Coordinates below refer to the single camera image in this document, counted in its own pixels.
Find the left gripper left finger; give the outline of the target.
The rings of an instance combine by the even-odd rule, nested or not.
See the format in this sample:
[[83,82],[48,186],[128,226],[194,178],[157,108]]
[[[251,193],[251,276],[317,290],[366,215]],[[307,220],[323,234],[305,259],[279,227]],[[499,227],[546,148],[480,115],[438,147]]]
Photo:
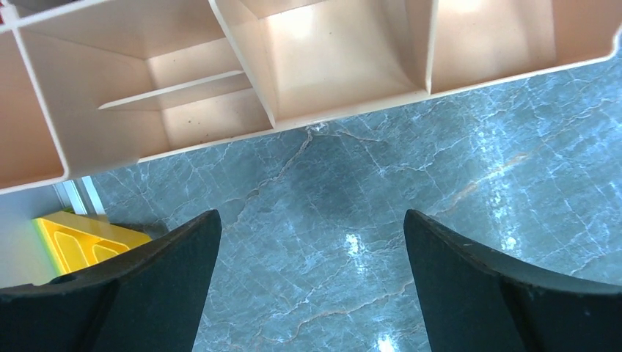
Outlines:
[[1,290],[3,351],[190,351],[222,236],[217,210],[44,285]]

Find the peach plastic file organizer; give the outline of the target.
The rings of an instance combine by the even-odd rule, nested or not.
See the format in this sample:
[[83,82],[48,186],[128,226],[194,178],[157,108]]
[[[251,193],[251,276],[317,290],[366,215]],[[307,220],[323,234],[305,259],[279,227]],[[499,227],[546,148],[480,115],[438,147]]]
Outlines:
[[1,192],[608,60],[619,1],[3,1]]

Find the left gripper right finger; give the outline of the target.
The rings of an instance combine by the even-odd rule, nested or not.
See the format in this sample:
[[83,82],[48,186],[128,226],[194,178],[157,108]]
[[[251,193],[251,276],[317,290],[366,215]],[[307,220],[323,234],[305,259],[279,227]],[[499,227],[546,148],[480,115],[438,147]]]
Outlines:
[[621,287],[560,274],[418,210],[403,231],[432,351],[619,351]]

